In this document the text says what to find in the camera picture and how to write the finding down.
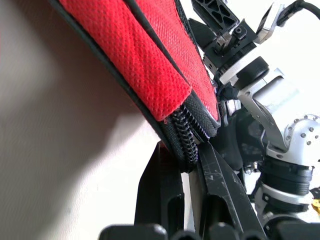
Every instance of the black cable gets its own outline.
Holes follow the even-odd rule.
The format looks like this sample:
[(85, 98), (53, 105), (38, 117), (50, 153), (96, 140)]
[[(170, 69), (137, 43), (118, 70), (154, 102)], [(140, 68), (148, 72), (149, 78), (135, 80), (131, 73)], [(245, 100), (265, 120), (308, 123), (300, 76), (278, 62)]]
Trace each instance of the black cable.
[(303, 0), (296, 0), (281, 12), (276, 24), (283, 26), (289, 18), (302, 9), (310, 11), (320, 20), (320, 9), (317, 6)]

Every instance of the red bag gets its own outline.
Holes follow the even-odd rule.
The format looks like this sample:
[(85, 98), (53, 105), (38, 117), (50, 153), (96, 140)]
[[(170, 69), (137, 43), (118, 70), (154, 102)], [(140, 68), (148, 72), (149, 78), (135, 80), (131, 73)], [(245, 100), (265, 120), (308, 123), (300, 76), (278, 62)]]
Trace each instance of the red bag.
[(215, 89), (179, 0), (50, 0), (189, 172), (220, 126)]

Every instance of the black cylindrical component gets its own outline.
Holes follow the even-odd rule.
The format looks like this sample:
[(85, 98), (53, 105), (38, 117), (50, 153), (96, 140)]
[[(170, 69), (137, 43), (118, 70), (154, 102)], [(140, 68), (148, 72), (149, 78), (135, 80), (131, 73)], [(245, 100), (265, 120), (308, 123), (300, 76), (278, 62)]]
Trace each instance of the black cylindrical component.
[(259, 56), (237, 73), (236, 76), (238, 77), (238, 81), (234, 84), (234, 87), (241, 90), (262, 77), (268, 70), (269, 65), (261, 56)]
[(262, 182), (271, 188), (301, 196), (309, 193), (313, 167), (266, 157), (260, 171)]

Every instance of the red mesh fabric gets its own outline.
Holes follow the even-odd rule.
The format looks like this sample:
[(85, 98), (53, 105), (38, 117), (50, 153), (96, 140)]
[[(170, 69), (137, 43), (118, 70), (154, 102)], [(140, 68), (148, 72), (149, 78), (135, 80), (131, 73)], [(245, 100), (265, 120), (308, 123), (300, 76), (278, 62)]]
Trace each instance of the red mesh fabric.
[(217, 120), (217, 99), (195, 45), (180, 20), (175, 0), (136, 0), (193, 90)]
[[(191, 86), (173, 68), (122, 0), (59, 1), (102, 48), (157, 121), (164, 120), (185, 101)], [(217, 119), (214, 90), (173, 1), (140, 0), (138, 4)]]

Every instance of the black zipper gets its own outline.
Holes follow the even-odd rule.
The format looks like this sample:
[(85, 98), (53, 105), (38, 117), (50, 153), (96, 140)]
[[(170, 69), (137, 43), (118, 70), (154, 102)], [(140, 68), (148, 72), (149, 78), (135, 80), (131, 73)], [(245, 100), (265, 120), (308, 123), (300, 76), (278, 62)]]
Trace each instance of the black zipper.
[(195, 138), (199, 142), (207, 142), (210, 137), (184, 104), (174, 111), (170, 117), (178, 135), (181, 150), (184, 153), (184, 170), (189, 173), (198, 161), (198, 147)]

